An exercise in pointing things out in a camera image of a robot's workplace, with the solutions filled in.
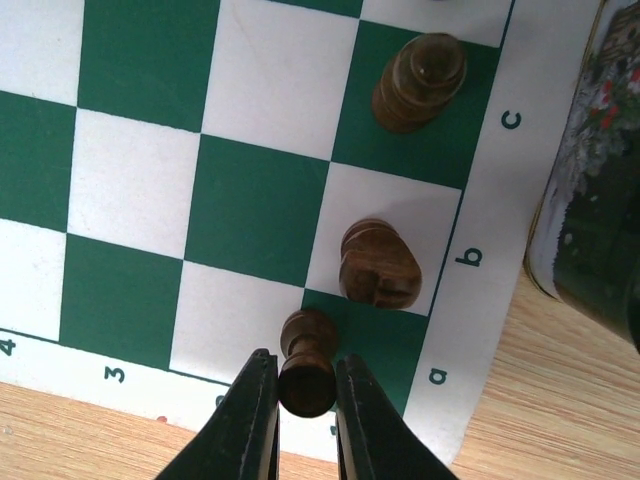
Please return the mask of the dark pawn chess piece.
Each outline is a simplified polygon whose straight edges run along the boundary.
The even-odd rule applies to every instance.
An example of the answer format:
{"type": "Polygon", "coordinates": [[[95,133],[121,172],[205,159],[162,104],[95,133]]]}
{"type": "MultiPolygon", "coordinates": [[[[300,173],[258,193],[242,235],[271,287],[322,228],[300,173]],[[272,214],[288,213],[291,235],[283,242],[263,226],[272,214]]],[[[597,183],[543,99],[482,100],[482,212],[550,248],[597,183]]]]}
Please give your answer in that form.
{"type": "Polygon", "coordinates": [[[332,320],[317,309],[302,309],[285,321],[280,347],[285,357],[278,378],[279,401],[291,414],[316,418],[336,401],[333,358],[339,336],[332,320]]]}

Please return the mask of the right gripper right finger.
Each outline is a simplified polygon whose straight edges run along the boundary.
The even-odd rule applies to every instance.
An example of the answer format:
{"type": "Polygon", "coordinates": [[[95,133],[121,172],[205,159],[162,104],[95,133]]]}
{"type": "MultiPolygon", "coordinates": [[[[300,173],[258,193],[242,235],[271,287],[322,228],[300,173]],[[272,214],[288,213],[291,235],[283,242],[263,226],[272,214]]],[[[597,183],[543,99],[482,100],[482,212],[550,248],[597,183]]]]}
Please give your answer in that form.
{"type": "Polygon", "coordinates": [[[364,362],[336,365],[337,448],[341,479],[454,479],[409,429],[364,362]]]}

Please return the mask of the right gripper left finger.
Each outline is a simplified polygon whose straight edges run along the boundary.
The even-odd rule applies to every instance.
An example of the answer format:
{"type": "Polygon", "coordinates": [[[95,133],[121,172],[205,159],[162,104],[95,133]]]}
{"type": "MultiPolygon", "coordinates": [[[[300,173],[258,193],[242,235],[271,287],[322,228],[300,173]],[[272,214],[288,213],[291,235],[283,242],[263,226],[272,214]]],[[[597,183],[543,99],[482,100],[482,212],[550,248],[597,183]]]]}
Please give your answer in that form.
{"type": "Polygon", "coordinates": [[[160,479],[276,479],[279,475],[277,357],[255,350],[200,432],[160,479]]]}

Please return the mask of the green white chess board mat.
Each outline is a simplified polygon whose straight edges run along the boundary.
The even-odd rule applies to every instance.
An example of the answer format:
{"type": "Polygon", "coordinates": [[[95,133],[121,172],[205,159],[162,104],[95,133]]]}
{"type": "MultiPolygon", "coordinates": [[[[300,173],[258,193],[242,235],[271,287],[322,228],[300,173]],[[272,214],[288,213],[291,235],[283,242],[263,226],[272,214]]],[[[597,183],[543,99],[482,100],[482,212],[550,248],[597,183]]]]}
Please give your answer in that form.
{"type": "Polygon", "coordinates": [[[461,448],[564,127],[596,1],[5,1],[1,379],[199,429],[295,310],[335,322],[414,433],[461,448]],[[425,33],[467,54],[447,108],[376,121],[425,33]],[[415,303],[342,295],[388,222],[415,303]]]}

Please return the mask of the gold metal tin tray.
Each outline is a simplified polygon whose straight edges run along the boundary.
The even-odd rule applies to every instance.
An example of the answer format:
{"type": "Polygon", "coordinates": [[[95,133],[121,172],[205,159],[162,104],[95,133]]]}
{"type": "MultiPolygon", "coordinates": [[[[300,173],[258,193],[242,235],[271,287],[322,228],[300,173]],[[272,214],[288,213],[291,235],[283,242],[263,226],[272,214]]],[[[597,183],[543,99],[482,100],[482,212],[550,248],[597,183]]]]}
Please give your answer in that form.
{"type": "Polygon", "coordinates": [[[600,3],[524,267],[544,294],[639,344],[639,4],[600,3]]]}

